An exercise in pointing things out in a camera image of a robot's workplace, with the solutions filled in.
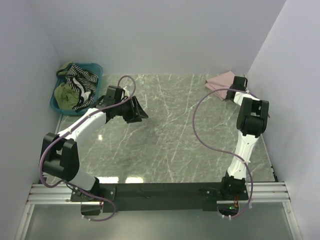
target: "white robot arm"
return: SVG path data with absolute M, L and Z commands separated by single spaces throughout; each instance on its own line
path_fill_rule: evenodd
M 245 77 L 235 77 L 231 88 L 246 90 L 247 79 Z M 260 100 L 251 94 L 243 92 L 228 92 L 227 98 L 240 106 L 237 119 L 238 141 L 235 154 L 242 157 L 246 163 L 250 163 L 252 151 L 260 137 L 266 130 L 269 102 Z M 227 174 L 234 179 L 246 179 L 247 169 L 244 163 L 234 156 L 231 165 L 227 169 Z
M 97 194 L 99 192 L 99 180 L 80 168 L 78 147 L 95 130 L 115 116 L 122 116 L 128 124 L 141 122 L 142 119 L 148 118 L 135 96 L 117 107 L 104 110 L 107 106 L 120 103 L 125 97 L 128 97 L 127 95 L 128 93 L 125 89 L 109 86 L 106 95 L 100 97 L 88 109 L 86 114 L 69 128 L 60 131 L 58 134 L 48 133 L 43 139 L 41 154 L 55 139 L 66 132 L 70 132 L 63 140 L 54 145 L 45 156 L 42 166 L 43 172 L 67 181 L 90 193 Z M 99 109 L 102 111 L 90 116 L 92 112 L 96 112 Z M 79 122 L 86 117 L 89 118 L 79 125 Z M 77 125 L 79 126 L 72 132 L 71 129 Z

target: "glass panel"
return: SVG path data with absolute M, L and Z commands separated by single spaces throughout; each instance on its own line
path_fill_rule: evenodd
M 282 203 L 256 203 L 239 218 L 201 210 L 125 211 L 82 219 L 79 205 L 36 205 L 26 240 L 292 240 Z

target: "pink cloth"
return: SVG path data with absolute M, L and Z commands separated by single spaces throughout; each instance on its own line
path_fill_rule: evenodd
M 228 71 L 224 74 L 206 80 L 205 86 L 211 91 L 216 89 L 230 88 L 234 82 L 234 77 L 235 74 L 232 71 Z M 217 91 L 214 94 L 217 95 L 221 100 L 224 100 L 227 97 L 227 91 Z

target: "marble table surface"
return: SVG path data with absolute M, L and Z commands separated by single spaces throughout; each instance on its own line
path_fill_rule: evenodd
M 121 75 L 105 75 L 99 94 L 117 85 Z M 137 99 L 149 115 L 127 124 L 116 117 L 93 132 L 78 148 L 80 166 L 103 183 L 220 182 L 232 156 L 212 151 L 196 139 L 192 115 L 197 102 L 209 92 L 206 74 L 139 74 Z M 121 86 L 133 89 L 129 80 Z M 239 107 L 231 101 L 208 97 L 195 117 L 200 137 L 216 148 L 234 151 Z M 59 131 L 79 117 L 63 115 Z M 274 182 L 273 170 L 263 142 L 255 146 L 249 168 L 255 182 Z

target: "laundry basket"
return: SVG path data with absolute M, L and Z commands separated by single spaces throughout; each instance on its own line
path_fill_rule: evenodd
M 98 76 L 98 80 L 96 83 L 96 93 L 94 96 L 94 101 L 98 100 L 98 96 L 99 96 L 99 90 L 100 90 L 100 86 L 101 86 L 101 81 L 102 81 L 102 67 L 99 64 L 96 63 L 75 63 L 77 66 L 79 66 L 80 68 L 84 69 L 84 70 L 88 70 L 94 74 L 96 74 Z M 58 77 L 54 90 L 62 83 L 65 83 L 66 79 L 64 77 Z M 74 110 L 66 110 L 66 109 L 60 109 L 58 106 L 58 103 L 56 101 L 55 98 L 55 91 L 53 91 L 52 93 L 52 97 L 50 100 L 50 106 L 52 107 L 53 110 L 55 110 L 56 112 L 60 113 L 60 114 L 64 114 L 64 115 L 83 115 L 86 113 L 86 111 L 88 110 L 89 107 L 81 109 L 80 111 L 76 112 Z

